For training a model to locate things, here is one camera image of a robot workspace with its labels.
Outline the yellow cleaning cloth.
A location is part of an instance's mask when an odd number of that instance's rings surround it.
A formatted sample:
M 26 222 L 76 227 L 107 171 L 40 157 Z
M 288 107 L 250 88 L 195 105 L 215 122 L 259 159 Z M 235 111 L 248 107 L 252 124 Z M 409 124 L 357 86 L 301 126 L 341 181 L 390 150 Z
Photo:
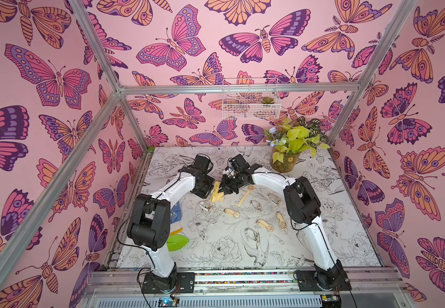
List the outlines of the yellow cleaning cloth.
M 224 194 L 224 192 L 219 191 L 220 185 L 221 185 L 221 182 L 219 182 L 219 181 L 214 182 L 214 186 L 213 186 L 212 192 L 210 194 L 210 202 L 211 203 L 216 203 L 216 202 L 224 200 L 225 194 Z

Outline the square silver face watch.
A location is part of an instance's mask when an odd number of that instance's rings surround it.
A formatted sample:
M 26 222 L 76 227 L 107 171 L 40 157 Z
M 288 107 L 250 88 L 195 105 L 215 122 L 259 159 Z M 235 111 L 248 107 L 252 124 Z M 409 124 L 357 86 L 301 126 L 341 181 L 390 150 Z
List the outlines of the square silver face watch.
M 260 242 L 260 235 L 254 229 L 252 229 L 252 228 L 245 228 L 244 234 L 250 241 L 253 241 L 255 243 L 259 243 Z

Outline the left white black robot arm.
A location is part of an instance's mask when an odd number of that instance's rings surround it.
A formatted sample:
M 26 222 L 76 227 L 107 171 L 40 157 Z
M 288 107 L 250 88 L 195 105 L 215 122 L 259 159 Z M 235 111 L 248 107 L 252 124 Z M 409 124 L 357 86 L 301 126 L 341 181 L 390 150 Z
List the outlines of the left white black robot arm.
M 160 291 L 178 287 L 177 265 L 167 248 L 171 209 L 186 194 L 205 199 L 212 192 L 215 180 L 208 174 L 213 166 L 209 157 L 198 154 L 192 164 L 178 170 L 175 180 L 150 195 L 141 193 L 135 198 L 127 222 L 127 237 L 149 257 L 153 284 Z

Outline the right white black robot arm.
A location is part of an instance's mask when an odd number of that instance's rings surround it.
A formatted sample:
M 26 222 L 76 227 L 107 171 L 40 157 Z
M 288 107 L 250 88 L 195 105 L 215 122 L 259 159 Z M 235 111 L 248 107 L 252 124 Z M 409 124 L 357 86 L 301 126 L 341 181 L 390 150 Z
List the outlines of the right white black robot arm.
M 242 155 L 229 158 L 219 192 L 230 195 L 250 185 L 263 186 L 282 195 L 291 226 L 297 232 L 304 232 L 308 241 L 318 287 L 324 291 L 351 291 L 347 273 L 325 235 L 321 202 L 309 180 L 287 177 L 260 164 L 251 165 Z

